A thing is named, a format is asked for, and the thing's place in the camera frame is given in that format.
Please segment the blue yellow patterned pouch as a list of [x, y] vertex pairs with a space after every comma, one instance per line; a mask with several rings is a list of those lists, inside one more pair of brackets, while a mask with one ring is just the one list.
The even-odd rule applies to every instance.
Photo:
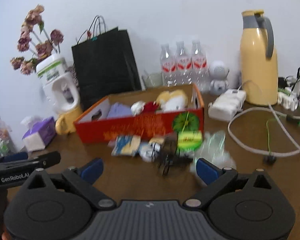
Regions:
[[111, 155], [134, 157], [140, 144], [141, 137], [138, 135], [119, 135], [115, 140], [115, 146]]

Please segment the purple knitted cloth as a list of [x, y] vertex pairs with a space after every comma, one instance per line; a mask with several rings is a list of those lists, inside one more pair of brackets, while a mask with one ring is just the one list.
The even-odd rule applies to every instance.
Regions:
[[111, 105], [107, 119], [124, 118], [132, 115], [133, 114], [129, 106], [116, 102]]

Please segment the red fabric rose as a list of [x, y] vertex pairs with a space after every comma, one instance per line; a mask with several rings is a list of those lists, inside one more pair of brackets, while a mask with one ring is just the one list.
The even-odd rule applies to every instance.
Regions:
[[154, 113], [160, 108], [156, 101], [147, 102], [143, 106], [142, 113]]

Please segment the purple tissue box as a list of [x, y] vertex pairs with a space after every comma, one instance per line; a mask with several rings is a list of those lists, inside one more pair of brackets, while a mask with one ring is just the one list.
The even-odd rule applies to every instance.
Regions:
[[22, 141], [28, 152], [41, 151], [56, 136], [54, 117], [41, 118], [39, 116], [27, 116], [21, 124], [27, 127]]

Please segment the yellow ceramic mug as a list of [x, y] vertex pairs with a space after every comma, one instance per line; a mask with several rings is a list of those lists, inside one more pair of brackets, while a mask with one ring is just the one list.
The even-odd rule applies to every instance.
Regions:
[[75, 133], [76, 128], [74, 126], [74, 121], [79, 118], [82, 113], [83, 111], [80, 105], [67, 112], [59, 113], [55, 124], [56, 133], [58, 135]]

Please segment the clear plastic wrapper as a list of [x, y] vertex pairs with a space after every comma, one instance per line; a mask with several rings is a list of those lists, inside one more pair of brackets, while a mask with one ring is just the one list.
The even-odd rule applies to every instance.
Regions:
[[204, 134], [204, 141], [200, 147], [194, 151], [193, 162], [190, 165], [190, 172], [195, 174], [196, 163], [199, 158], [204, 158], [213, 165], [222, 169], [231, 167], [236, 169], [236, 163], [230, 153], [225, 150], [225, 132], [218, 131], [210, 134]]

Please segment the black paper bag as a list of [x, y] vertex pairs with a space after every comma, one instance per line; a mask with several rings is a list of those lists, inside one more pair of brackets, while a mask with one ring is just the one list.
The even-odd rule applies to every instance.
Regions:
[[109, 94], [142, 89], [128, 31], [107, 30], [103, 16], [95, 16], [71, 49], [83, 110]]

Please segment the dried pink flowers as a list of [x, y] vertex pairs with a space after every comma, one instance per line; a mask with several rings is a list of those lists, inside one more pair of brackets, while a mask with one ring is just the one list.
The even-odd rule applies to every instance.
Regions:
[[42, 18], [44, 10], [43, 5], [37, 5], [27, 13], [21, 25], [17, 50], [20, 53], [29, 51], [32, 56], [30, 59], [23, 56], [13, 57], [10, 64], [23, 75], [36, 72], [39, 63], [50, 57], [53, 52], [61, 52], [60, 44], [64, 41], [64, 35], [58, 29], [53, 29], [51, 33], [45, 30]]

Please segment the red cardboard box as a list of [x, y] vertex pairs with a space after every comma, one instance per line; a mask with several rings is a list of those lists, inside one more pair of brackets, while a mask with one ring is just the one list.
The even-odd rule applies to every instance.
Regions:
[[[137, 116], [108, 118], [115, 103], [131, 106], [138, 101], [153, 102], [164, 91], [182, 90], [188, 105], [184, 110], [142, 113]], [[85, 144], [107, 142], [119, 135], [139, 135], [142, 139], [167, 135], [173, 132], [203, 131], [204, 102], [195, 84], [174, 87], [157, 87], [135, 92], [111, 94], [93, 104], [74, 121], [76, 132]]]

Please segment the glass cup with spoon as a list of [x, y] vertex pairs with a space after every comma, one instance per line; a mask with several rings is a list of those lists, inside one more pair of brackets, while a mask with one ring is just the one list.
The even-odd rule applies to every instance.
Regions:
[[144, 71], [144, 74], [141, 76], [141, 78], [146, 89], [164, 85], [161, 72], [147, 73]]

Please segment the yellow white plush toy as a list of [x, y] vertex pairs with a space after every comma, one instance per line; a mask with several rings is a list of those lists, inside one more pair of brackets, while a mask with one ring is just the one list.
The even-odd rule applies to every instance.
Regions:
[[164, 91], [155, 101], [163, 112], [182, 111], [188, 106], [188, 98], [181, 89]]

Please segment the white robot speaker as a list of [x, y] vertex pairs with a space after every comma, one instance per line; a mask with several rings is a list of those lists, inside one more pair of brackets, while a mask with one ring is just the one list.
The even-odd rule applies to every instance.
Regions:
[[221, 95], [229, 88], [227, 80], [229, 75], [229, 68], [223, 61], [213, 61], [209, 66], [210, 93], [213, 95]]

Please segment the right water bottle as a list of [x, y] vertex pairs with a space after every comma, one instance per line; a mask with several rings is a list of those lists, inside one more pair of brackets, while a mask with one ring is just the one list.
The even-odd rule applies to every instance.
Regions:
[[207, 91], [207, 59], [206, 53], [199, 40], [192, 41], [191, 49], [192, 65], [196, 72], [198, 88], [201, 92]]

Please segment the water bottle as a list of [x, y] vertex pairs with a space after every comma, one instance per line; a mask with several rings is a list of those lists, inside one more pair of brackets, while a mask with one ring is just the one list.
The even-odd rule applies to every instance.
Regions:
[[176, 43], [177, 51], [176, 51], [176, 64], [177, 64], [177, 74], [176, 81], [179, 85], [191, 84], [191, 69], [192, 62], [191, 57], [189, 56], [183, 41], [179, 41]]
[[173, 86], [175, 80], [174, 72], [176, 71], [176, 63], [175, 56], [171, 52], [169, 44], [163, 44], [161, 46], [160, 65], [165, 84], [167, 86]]
[[199, 40], [192, 41], [191, 49], [192, 65], [196, 72], [198, 88], [201, 92], [207, 91], [207, 59], [206, 53]]

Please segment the left water bottle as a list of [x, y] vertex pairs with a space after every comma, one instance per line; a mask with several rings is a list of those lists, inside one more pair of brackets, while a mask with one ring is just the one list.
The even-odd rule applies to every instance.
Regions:
[[176, 71], [176, 63], [175, 56], [171, 52], [169, 44], [163, 44], [161, 46], [160, 65], [165, 84], [167, 86], [173, 86], [175, 80], [174, 72]]

